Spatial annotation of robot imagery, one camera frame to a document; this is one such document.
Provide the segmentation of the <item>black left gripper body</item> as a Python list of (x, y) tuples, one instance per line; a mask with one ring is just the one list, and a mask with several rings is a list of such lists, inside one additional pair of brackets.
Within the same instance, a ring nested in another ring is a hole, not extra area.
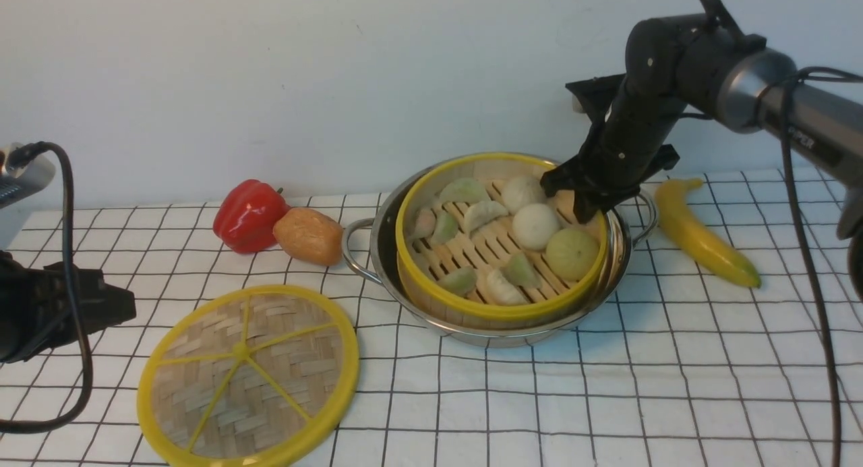
[[(74, 267), (78, 307), (86, 334), (104, 331), (138, 316), (133, 292), (105, 282), (102, 270)], [(47, 348), (78, 340), (68, 304), (63, 264), (28, 270), (2, 252), (1, 361), (28, 361)]]

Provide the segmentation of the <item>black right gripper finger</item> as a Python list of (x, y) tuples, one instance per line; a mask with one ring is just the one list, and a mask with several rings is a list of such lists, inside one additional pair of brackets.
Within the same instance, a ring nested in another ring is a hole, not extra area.
[(598, 191), (574, 191), (573, 214), (579, 224), (587, 225), (606, 212), (605, 196)]

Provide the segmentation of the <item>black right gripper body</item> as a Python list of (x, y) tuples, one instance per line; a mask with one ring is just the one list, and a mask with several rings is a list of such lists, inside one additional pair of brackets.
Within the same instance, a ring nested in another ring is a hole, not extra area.
[(598, 191), (604, 205), (634, 197), (648, 178), (677, 163), (665, 140), (679, 117), (677, 96), (643, 94), (625, 77), (604, 121), (591, 124), (577, 155), (542, 175), (546, 196)]

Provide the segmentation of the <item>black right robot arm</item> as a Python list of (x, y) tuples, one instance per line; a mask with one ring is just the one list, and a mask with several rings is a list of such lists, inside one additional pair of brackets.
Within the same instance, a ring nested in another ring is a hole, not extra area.
[(567, 84), (591, 129), (578, 154), (542, 175), (546, 196), (573, 191), (579, 222), (606, 212), (678, 162), (665, 143), (688, 106), (736, 133), (765, 130), (845, 187), (837, 237), (861, 293), (862, 108), (812, 86), (832, 73), (799, 69), (764, 37), (705, 13), (639, 22), (625, 71)]

